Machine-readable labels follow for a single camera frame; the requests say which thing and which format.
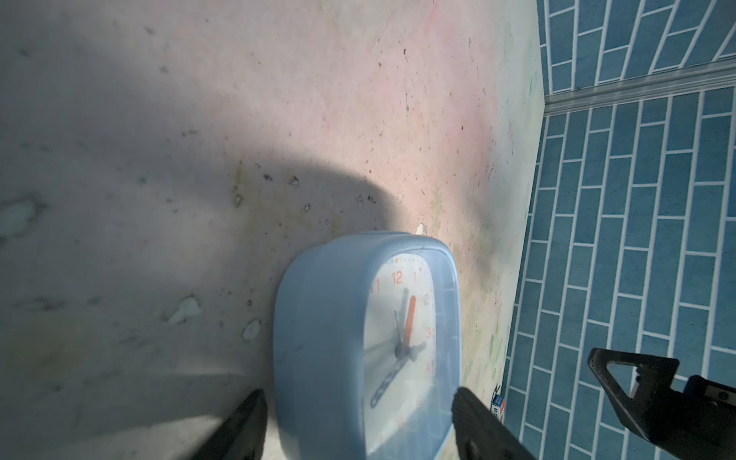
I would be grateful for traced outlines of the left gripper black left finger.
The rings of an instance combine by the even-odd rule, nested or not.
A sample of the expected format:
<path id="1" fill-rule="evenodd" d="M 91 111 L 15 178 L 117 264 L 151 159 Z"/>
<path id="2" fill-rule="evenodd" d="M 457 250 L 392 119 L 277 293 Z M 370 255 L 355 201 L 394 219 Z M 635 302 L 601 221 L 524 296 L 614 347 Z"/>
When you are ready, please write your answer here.
<path id="1" fill-rule="evenodd" d="M 262 389 L 257 389 L 215 430 L 192 459 L 261 459 L 267 428 L 266 395 Z"/>

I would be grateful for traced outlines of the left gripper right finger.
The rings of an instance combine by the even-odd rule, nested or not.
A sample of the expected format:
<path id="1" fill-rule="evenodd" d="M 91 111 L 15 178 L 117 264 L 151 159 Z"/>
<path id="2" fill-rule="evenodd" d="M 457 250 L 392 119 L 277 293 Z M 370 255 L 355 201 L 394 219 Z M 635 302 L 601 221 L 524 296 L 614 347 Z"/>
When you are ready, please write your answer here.
<path id="1" fill-rule="evenodd" d="M 454 394 L 452 424 L 462 460 L 535 459 L 469 388 L 459 387 Z"/>

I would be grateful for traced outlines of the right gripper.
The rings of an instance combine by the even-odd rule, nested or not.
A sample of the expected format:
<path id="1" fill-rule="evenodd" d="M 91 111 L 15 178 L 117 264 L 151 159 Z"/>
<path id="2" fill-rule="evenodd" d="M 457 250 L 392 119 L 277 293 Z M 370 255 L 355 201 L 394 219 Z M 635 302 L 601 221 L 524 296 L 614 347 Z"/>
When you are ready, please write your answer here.
<path id="1" fill-rule="evenodd" d="M 636 370 L 634 389 L 623 389 L 609 370 L 612 365 Z M 688 431 L 701 459 L 734 459 L 735 388 L 692 376 L 682 394 L 671 388 L 679 366 L 675 358 L 602 348 L 588 356 L 588 367 L 629 431 L 659 448 L 682 449 L 690 404 Z"/>

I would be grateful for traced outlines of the light blue alarm clock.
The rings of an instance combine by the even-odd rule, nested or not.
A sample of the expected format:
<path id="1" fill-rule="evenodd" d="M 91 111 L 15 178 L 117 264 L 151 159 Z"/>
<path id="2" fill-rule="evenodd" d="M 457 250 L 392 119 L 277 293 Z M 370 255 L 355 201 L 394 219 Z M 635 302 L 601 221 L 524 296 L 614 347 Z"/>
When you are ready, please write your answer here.
<path id="1" fill-rule="evenodd" d="M 287 269 L 273 322 L 289 459 L 435 459 L 462 377 L 458 272 L 444 243 L 364 232 Z"/>

